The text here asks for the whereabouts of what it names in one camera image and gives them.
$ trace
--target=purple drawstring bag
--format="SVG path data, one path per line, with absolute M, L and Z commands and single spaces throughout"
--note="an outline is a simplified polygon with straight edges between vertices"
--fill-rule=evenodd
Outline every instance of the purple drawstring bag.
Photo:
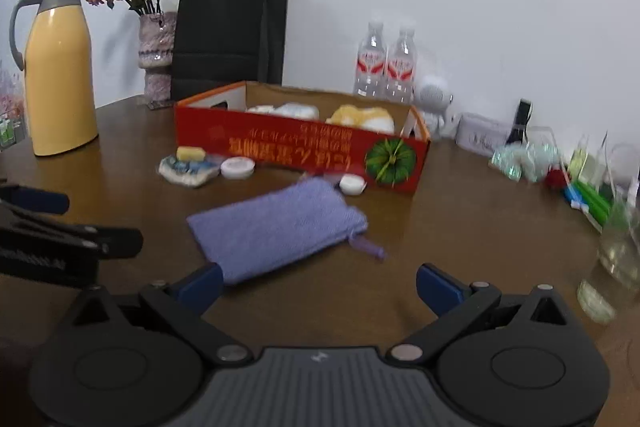
M 359 250 L 384 257 L 381 248 L 358 237 L 367 230 L 367 217 L 320 178 L 194 214 L 187 222 L 207 259 L 222 268 L 225 284 L 268 273 L 347 239 Z

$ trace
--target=white logo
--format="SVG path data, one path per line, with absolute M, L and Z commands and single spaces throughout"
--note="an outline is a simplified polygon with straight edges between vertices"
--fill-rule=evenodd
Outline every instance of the white logo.
M 328 359 L 328 358 L 329 358 L 329 355 L 328 355 L 328 354 L 323 353 L 322 351 L 318 351 L 318 354 L 317 354 L 317 355 L 313 355 L 313 356 L 311 357 L 311 360 L 313 360 L 314 362 L 321 363 L 321 362 L 322 362 L 322 360 L 324 360 L 324 359 Z

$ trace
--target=gray ribbed panel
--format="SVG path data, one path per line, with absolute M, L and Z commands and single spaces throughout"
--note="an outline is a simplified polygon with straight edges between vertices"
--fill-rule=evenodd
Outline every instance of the gray ribbed panel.
M 386 365 L 371 347 L 266 349 L 217 372 L 166 427 L 472 427 L 417 369 Z

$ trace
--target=crumpled plastic bag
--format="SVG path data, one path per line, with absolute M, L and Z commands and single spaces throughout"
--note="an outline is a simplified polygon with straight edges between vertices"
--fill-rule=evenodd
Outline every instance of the crumpled plastic bag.
M 535 183 L 544 179 L 559 158 L 558 149 L 550 143 L 511 143 L 496 149 L 489 165 L 500 169 L 510 180 L 519 181 L 524 174 Z

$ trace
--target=red cardboard box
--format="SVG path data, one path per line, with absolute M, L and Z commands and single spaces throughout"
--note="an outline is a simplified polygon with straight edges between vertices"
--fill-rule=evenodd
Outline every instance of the red cardboard box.
M 313 105 L 319 121 L 245 112 L 255 105 Z M 341 105 L 383 107 L 395 136 L 324 123 Z M 237 82 L 181 100 L 175 106 L 178 146 L 202 147 L 224 156 L 248 156 L 308 172 L 350 172 L 367 183 L 413 193 L 430 136 L 413 106 L 337 92 Z

